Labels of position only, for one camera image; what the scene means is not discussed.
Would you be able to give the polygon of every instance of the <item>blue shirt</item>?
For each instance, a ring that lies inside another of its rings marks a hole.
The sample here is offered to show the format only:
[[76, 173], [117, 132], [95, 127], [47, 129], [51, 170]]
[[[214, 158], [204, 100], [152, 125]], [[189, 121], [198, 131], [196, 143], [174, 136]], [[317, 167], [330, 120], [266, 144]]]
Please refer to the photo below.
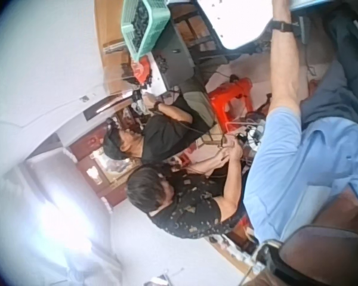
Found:
[[327, 117], [302, 132], [290, 109], [269, 114], [243, 200], [260, 242], [285, 240], [348, 186], [358, 197], [358, 124]]

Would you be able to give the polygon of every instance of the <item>woman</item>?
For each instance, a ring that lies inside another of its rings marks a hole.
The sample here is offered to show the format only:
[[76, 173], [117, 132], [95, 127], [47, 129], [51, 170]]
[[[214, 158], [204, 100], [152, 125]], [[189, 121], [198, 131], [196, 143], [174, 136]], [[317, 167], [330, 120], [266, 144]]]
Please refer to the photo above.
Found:
[[[242, 156], [235, 139], [233, 147], [176, 172], [168, 165], [145, 164], [130, 175], [127, 196], [156, 226], [176, 237], [225, 234], [245, 214], [241, 201], [248, 173], [242, 177]], [[223, 169], [216, 169], [227, 162], [227, 174], [218, 175]]]

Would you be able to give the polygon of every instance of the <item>dark pants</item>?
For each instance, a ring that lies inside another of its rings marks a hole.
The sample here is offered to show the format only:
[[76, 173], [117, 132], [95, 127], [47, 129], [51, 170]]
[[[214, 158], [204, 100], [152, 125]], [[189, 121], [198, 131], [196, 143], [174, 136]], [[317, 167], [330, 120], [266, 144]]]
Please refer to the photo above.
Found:
[[301, 104], [303, 129], [325, 117], [342, 117], [358, 124], [358, 39], [351, 32], [354, 24], [338, 14], [328, 28], [334, 35], [337, 60], [315, 94]]

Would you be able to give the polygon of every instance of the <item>hair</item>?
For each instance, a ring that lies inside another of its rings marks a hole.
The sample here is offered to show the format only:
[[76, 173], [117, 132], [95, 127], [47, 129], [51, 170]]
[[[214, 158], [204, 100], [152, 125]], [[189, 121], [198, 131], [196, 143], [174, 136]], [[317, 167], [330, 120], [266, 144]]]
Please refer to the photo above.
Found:
[[113, 160], [125, 160], [130, 156], [121, 151], [122, 139], [119, 135], [119, 128], [115, 121], [111, 118], [106, 119], [109, 125], [107, 133], [103, 138], [103, 152], [106, 156]]
[[167, 164], [145, 164], [135, 169], [126, 183], [126, 194], [131, 204], [144, 213], [157, 210], [166, 199], [159, 175], [168, 176], [171, 167]]

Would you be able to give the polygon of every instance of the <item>hand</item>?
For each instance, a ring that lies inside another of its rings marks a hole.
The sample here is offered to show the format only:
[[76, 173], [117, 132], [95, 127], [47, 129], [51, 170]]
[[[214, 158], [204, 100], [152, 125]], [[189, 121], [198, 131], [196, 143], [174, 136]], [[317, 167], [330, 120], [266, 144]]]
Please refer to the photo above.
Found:
[[215, 161], [217, 162], [217, 166], [215, 169], [223, 167], [229, 161], [229, 153], [230, 148], [220, 149], [218, 153], [216, 153], [216, 155], [214, 156]]
[[155, 95], [148, 92], [142, 95], [142, 99], [147, 109], [154, 108], [154, 104], [157, 102]]
[[233, 147], [230, 149], [229, 158], [231, 161], [240, 161], [243, 157], [243, 148], [241, 148], [239, 141], [234, 138]]

